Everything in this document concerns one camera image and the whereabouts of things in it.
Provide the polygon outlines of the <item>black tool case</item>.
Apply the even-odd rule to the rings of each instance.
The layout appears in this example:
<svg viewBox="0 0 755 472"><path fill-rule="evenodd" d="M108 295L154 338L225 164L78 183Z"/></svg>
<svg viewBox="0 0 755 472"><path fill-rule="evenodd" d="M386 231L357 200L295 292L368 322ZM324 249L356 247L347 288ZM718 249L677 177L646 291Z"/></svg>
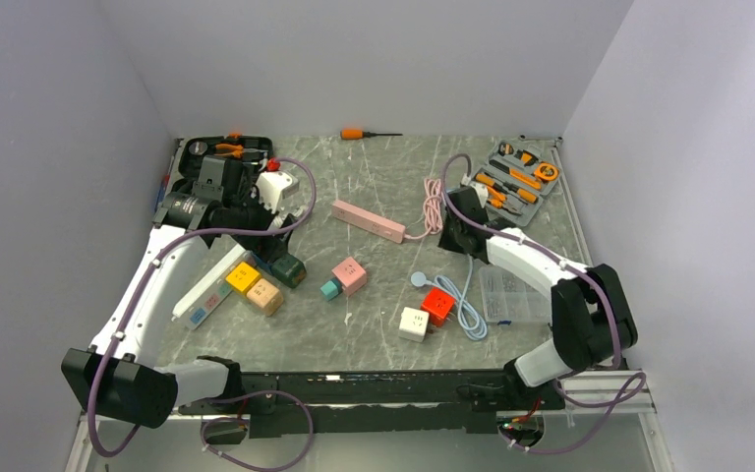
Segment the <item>black tool case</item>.
<svg viewBox="0 0 755 472"><path fill-rule="evenodd" d="M225 175L221 182L226 196L250 191L266 162L274 156L270 138L229 134L179 139L170 171L167 191L190 193L206 157L222 158Z"/></svg>

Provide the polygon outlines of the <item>dark green cube adapter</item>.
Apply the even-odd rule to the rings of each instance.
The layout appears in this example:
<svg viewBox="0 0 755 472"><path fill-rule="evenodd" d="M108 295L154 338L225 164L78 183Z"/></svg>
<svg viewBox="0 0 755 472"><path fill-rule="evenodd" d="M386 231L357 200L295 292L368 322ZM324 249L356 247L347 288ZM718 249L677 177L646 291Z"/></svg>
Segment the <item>dark green cube adapter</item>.
<svg viewBox="0 0 755 472"><path fill-rule="evenodd" d="M270 264L270 273L289 288L296 288L305 279L304 263L291 254L284 254Z"/></svg>

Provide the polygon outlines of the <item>red cube adapter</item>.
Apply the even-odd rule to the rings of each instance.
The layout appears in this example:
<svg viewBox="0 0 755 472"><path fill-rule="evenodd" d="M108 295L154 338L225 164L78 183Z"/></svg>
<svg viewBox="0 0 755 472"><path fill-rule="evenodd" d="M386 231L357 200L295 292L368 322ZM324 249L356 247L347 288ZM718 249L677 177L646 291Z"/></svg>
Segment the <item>red cube adapter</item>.
<svg viewBox="0 0 755 472"><path fill-rule="evenodd" d="M432 287L421 303L420 309L429 315L429 324L442 327L456 301L446 291Z"/></svg>

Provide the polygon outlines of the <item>grey tool case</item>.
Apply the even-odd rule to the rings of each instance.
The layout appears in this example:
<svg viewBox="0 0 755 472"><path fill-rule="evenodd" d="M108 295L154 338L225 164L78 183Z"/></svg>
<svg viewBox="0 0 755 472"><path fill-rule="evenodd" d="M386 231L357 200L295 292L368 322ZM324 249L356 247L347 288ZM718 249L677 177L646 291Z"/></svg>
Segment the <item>grey tool case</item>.
<svg viewBox="0 0 755 472"><path fill-rule="evenodd" d="M463 183L487 186L484 209L517 227L527 226L560 180L555 163L561 140L501 140Z"/></svg>

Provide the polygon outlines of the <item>white cube adapter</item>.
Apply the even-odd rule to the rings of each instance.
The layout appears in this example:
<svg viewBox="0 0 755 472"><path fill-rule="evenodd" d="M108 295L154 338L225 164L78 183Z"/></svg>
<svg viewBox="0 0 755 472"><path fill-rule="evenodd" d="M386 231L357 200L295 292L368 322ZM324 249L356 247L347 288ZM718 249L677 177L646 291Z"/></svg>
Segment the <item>white cube adapter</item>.
<svg viewBox="0 0 755 472"><path fill-rule="evenodd" d="M414 342L423 342L429 325L429 314L425 311L405 307L401 312L398 335Z"/></svg>

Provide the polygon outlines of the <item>pink power strip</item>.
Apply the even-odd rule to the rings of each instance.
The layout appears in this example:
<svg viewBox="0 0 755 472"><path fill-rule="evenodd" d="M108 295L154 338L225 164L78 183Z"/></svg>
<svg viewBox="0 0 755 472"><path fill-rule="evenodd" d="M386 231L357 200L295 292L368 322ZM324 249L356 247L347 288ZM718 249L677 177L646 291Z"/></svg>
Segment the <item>pink power strip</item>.
<svg viewBox="0 0 755 472"><path fill-rule="evenodd" d="M406 227L403 224L341 200L332 203L331 215L349 225L397 244L405 239Z"/></svg>

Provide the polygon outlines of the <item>white power strip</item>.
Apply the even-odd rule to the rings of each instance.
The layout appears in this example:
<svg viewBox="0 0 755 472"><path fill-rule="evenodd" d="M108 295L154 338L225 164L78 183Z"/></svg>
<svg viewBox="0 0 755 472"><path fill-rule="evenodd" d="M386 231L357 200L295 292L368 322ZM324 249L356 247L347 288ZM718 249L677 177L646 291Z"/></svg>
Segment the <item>white power strip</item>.
<svg viewBox="0 0 755 472"><path fill-rule="evenodd" d="M235 245L199 279L177 302L172 311L172 322L188 330L197 329L209 315L233 292L226 277L250 253L241 245Z"/></svg>

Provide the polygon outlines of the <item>teal cube adapter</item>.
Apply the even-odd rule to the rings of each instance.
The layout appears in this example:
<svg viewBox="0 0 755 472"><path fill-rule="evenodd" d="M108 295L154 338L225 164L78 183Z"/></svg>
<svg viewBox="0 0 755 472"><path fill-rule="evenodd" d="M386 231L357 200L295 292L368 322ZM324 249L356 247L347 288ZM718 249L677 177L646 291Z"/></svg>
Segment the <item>teal cube adapter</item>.
<svg viewBox="0 0 755 472"><path fill-rule="evenodd" d="M336 278L331 278L320 287L320 293L325 301L331 301L343 292L342 283Z"/></svg>

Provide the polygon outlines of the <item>pink cube adapter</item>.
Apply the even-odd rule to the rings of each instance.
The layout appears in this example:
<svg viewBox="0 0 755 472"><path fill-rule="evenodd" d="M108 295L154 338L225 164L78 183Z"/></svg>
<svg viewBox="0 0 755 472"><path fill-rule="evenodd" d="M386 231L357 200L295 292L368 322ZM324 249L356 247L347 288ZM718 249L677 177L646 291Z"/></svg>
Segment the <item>pink cube adapter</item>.
<svg viewBox="0 0 755 472"><path fill-rule="evenodd" d="M342 293L346 296L354 294L368 281L366 270L353 257L343 260L331 273L340 282Z"/></svg>

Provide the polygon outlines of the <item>blue cube adapter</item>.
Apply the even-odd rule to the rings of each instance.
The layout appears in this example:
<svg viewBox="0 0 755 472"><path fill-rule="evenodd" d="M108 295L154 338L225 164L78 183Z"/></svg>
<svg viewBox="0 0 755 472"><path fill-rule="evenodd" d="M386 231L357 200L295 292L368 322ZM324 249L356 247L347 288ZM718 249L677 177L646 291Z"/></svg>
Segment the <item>blue cube adapter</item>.
<svg viewBox="0 0 755 472"><path fill-rule="evenodd" d="M265 272L271 273L271 263L261 256L257 255L256 253L252 253L253 259L256 263L256 266L262 269Z"/></svg>

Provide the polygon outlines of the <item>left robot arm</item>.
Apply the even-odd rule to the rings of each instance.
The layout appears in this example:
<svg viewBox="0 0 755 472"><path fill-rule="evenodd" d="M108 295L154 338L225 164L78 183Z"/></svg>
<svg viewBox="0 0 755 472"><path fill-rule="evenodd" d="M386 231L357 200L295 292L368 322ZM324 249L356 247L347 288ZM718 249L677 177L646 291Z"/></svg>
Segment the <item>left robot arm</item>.
<svg viewBox="0 0 755 472"><path fill-rule="evenodd" d="M278 201L294 185L259 185L272 160L244 162L210 155L197 179L168 190L151 221L147 246L119 305L86 349L71 348L61 371L92 430L100 417L156 429L180 406L205 400L235 410L246 390L238 362L201 356L160 367L160 343L173 319L198 321L184 308L185 285L220 236L280 242L304 223L302 215L278 228Z"/></svg>

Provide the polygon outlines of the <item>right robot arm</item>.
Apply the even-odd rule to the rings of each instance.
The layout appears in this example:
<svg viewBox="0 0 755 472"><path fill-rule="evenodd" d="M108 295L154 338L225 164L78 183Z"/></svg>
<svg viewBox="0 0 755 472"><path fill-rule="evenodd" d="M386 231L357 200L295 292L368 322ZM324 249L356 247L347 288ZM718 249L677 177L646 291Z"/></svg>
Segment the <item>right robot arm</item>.
<svg viewBox="0 0 755 472"><path fill-rule="evenodd" d="M569 260L519 228L494 229L464 213L459 203L480 209L476 192L464 187L443 195L444 231L460 250L525 282L551 303L551 338L509 361L502 382L508 404L525 408L541 385L612 360L639 338L617 271L606 264L586 266Z"/></svg>

